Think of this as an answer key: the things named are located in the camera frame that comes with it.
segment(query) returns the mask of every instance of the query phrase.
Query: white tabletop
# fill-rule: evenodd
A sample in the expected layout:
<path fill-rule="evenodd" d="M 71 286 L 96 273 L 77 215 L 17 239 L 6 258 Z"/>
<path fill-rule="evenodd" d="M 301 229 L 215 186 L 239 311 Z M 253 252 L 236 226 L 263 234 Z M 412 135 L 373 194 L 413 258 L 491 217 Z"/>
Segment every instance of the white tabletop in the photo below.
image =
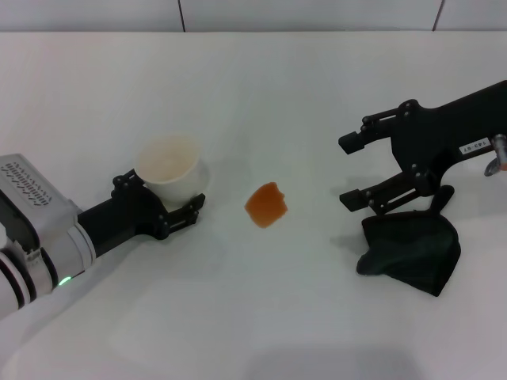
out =
<path fill-rule="evenodd" d="M 2 34 L 0 53 L 0 153 L 80 207 L 107 199 L 155 133 L 195 134 L 212 173 L 195 226 L 136 238 L 1 321 L 2 378 L 505 377 L 493 154 L 444 178 L 462 256 L 434 298 L 355 273 L 372 212 L 337 195 L 399 167 L 388 141 L 347 156 L 337 139 L 407 99 L 436 107 L 505 79 L 507 33 Z M 270 181 L 288 213 L 262 230 L 243 205 Z"/>

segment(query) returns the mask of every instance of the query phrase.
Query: white paper cup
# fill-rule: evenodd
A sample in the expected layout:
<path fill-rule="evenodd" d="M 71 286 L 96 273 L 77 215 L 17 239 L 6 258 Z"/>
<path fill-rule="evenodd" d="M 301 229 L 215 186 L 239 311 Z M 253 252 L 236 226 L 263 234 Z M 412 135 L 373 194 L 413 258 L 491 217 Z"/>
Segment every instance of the white paper cup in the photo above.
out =
<path fill-rule="evenodd" d="M 153 138 L 137 155 L 134 169 L 153 193 L 171 203 L 186 203 L 205 186 L 200 148 L 190 136 Z"/>

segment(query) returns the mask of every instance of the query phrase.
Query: ventilation slots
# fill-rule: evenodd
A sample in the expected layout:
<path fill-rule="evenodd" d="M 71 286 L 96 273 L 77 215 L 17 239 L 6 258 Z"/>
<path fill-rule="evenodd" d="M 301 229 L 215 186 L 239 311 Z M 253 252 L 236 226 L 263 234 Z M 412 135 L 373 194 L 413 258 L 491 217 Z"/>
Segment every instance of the ventilation slots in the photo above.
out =
<path fill-rule="evenodd" d="M 4 166 L 0 166 L 0 173 L 17 189 L 17 191 L 34 207 L 47 206 L 51 202 L 51 197 L 46 190 L 29 174 L 28 170 L 13 161 Z"/>

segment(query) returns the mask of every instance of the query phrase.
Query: black cloth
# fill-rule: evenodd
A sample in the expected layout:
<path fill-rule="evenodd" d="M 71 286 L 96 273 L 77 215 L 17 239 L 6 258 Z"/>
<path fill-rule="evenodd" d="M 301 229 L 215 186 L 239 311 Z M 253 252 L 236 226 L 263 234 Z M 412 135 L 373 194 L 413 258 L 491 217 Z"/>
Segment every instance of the black cloth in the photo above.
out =
<path fill-rule="evenodd" d="M 461 247 L 454 226 L 440 212 L 454 188 L 442 186 L 427 211 L 377 215 L 363 220 L 370 249 L 357 273 L 388 275 L 438 297 L 456 266 Z"/>

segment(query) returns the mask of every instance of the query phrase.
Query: robotic arm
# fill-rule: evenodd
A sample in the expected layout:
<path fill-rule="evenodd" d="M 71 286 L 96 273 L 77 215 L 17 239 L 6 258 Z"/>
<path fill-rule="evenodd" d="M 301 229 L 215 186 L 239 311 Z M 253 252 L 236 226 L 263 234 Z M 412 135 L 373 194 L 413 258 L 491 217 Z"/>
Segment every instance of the robotic arm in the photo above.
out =
<path fill-rule="evenodd" d="M 381 184 L 340 196 L 350 210 L 371 207 L 382 215 L 419 196 L 432 196 L 445 172 L 454 164 L 495 150 L 486 168 L 490 176 L 507 170 L 507 81 L 439 108 L 423 108 L 416 100 L 363 118 L 359 133 L 338 143 L 351 154 L 379 139 L 391 139 L 402 172 Z"/>
<path fill-rule="evenodd" d="M 168 212 L 134 170 L 111 198 L 81 211 L 20 154 L 0 157 L 0 319 L 82 274 L 135 235 L 157 240 L 195 224 L 204 195 Z"/>

